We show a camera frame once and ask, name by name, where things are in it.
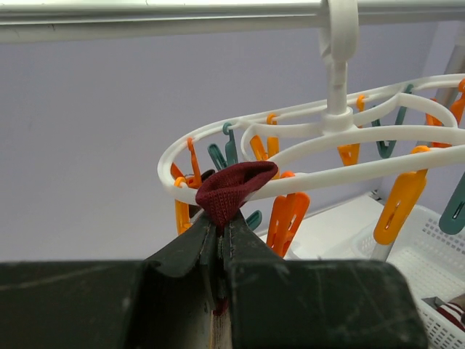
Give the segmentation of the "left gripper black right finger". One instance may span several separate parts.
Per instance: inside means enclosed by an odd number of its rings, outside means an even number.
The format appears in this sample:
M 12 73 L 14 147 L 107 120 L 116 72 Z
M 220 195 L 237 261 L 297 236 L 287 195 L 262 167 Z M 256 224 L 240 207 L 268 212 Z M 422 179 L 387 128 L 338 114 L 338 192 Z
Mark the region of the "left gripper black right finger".
M 237 214 L 225 227 L 234 348 L 426 348 L 407 281 L 386 262 L 284 260 Z

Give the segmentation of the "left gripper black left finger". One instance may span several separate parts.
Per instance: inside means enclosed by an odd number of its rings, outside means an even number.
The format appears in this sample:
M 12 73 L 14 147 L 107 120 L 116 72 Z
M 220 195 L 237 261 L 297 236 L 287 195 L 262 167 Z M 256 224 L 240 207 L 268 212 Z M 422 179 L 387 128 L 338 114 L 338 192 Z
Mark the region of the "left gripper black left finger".
M 3 348 L 207 348 L 208 218 L 144 260 L 4 262 Z

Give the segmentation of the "yellow orange clothes peg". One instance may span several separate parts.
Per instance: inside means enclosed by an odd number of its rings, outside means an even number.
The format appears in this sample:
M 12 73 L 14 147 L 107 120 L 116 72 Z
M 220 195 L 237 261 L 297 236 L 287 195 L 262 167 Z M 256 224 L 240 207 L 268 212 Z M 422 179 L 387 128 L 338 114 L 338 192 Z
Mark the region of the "yellow orange clothes peg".
M 180 236 L 192 226 L 189 216 L 189 204 L 181 202 L 177 199 L 174 200 L 174 203 L 177 233 Z

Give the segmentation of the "maroon white striped sock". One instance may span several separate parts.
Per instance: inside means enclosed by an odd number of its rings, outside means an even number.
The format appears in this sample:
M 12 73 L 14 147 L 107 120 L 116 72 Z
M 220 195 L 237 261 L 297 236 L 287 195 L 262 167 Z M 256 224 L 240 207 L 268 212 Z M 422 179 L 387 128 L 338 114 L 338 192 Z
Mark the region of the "maroon white striped sock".
M 210 176 L 197 190 L 195 202 L 219 228 L 238 213 L 247 197 L 261 189 L 278 173 L 272 161 L 234 164 Z

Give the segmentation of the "white round clip hanger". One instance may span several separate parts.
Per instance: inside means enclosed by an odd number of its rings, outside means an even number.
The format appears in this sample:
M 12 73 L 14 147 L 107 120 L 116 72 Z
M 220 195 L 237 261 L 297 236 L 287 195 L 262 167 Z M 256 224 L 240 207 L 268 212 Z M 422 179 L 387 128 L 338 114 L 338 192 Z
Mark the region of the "white round clip hanger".
M 347 93 L 347 63 L 354 56 L 362 24 L 375 20 L 394 23 L 401 20 L 457 20 L 464 16 L 462 1 L 314 1 L 313 14 L 320 21 L 320 54 L 327 70 L 327 98 L 278 111 L 279 125 L 268 124 L 266 113 L 239 116 L 218 121 L 192 131 L 173 143 L 158 162 L 158 176 L 166 191 L 175 199 L 196 204 L 197 190 L 189 188 L 184 178 L 174 178 L 171 165 L 184 149 L 222 129 L 242 129 L 242 148 L 255 135 L 296 138 L 297 145 L 282 150 L 266 161 L 285 165 L 343 145 L 376 141 L 433 141 L 445 148 L 418 155 L 404 155 L 386 160 L 343 166 L 313 173 L 301 173 L 286 179 L 277 174 L 246 201 L 270 198 L 305 190 L 327 188 L 370 180 L 401 172 L 445 167 L 464 162 L 464 131 L 445 107 L 419 95 L 429 88 L 451 87 L 461 80 L 459 74 L 429 76 L 412 82 L 413 92 L 405 83 L 365 91 L 375 108 L 355 113 L 356 94 Z

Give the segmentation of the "mustard brown striped sock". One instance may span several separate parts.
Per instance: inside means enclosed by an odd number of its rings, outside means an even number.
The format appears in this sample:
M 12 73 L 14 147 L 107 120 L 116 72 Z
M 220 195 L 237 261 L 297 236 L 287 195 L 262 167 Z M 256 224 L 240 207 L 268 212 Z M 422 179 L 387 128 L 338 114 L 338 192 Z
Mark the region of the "mustard brown striped sock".
M 198 189 L 202 186 L 203 182 L 206 181 L 210 176 L 212 176 L 216 171 L 214 169 L 209 169 L 202 173 L 200 176 L 195 176 L 194 174 L 186 177 L 186 183 L 189 188 Z

